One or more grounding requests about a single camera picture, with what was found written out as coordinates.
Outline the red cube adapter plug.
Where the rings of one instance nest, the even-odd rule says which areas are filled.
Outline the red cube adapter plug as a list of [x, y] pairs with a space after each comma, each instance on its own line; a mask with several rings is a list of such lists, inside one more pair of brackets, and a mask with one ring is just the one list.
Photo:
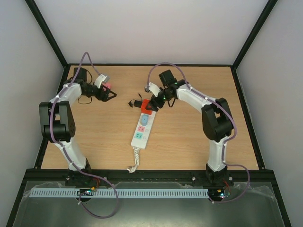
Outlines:
[[144, 99], [141, 104], [141, 113], [152, 115], [153, 109], [148, 99]]

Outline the pink folding socket plug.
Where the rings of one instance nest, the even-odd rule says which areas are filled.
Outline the pink folding socket plug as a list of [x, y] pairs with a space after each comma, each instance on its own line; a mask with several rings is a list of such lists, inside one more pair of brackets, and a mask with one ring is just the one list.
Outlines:
[[104, 83], [103, 85], [104, 85], [105, 87], [109, 88], [109, 89], [111, 88], [111, 84], [110, 84], [110, 83]]

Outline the black usb plug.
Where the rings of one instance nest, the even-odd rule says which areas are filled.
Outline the black usb plug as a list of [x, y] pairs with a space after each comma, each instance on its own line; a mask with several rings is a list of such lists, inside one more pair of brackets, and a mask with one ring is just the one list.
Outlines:
[[135, 99], [132, 99], [128, 102], [128, 105], [131, 107], [131, 108], [134, 108], [134, 107], [137, 107], [137, 108], [141, 108], [142, 106], [142, 103], [143, 103], [143, 98], [141, 96], [140, 93], [138, 93], [138, 96], [140, 97], [140, 100], [135, 100]]

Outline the white power strip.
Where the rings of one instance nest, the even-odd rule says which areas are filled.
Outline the white power strip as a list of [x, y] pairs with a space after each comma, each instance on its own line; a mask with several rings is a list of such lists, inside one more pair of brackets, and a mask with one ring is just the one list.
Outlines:
[[148, 116], [148, 123], [146, 126], [142, 126], [140, 124], [140, 120], [141, 120], [141, 116], [144, 115], [143, 113], [141, 113], [138, 124], [136, 126], [132, 141], [131, 141], [131, 146], [133, 148], [139, 148], [139, 149], [145, 149], [147, 142], [148, 142], [148, 138], [149, 135], [151, 133], [152, 130], [152, 125], [156, 116], [156, 112], [153, 111], [152, 115], [147, 115]]

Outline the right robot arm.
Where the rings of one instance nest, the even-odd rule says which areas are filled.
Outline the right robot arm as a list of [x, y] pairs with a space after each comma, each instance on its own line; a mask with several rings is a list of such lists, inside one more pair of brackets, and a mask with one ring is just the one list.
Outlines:
[[170, 70], [162, 72], [159, 78], [163, 87], [150, 82], [150, 76], [147, 78], [144, 90], [151, 92], [152, 97], [146, 109], [158, 111], [165, 103], [171, 107], [171, 100], [180, 100], [200, 112], [202, 129], [210, 143], [205, 175], [211, 185], [217, 185], [227, 176], [227, 142], [237, 134], [227, 100], [215, 99], [197, 91], [185, 77], [177, 80]]

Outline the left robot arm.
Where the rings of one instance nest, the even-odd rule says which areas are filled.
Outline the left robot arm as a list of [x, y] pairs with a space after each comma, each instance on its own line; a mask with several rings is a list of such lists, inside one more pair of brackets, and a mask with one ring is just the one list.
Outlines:
[[109, 76], [98, 74], [95, 80], [87, 82], [88, 70], [78, 67], [73, 77], [63, 83], [61, 91], [50, 101], [39, 104], [42, 136], [53, 143], [68, 163], [68, 181], [88, 185], [91, 181], [100, 182], [93, 175], [87, 158], [82, 154], [75, 139], [76, 124], [71, 107], [82, 96], [107, 102], [116, 97], [108, 83]]

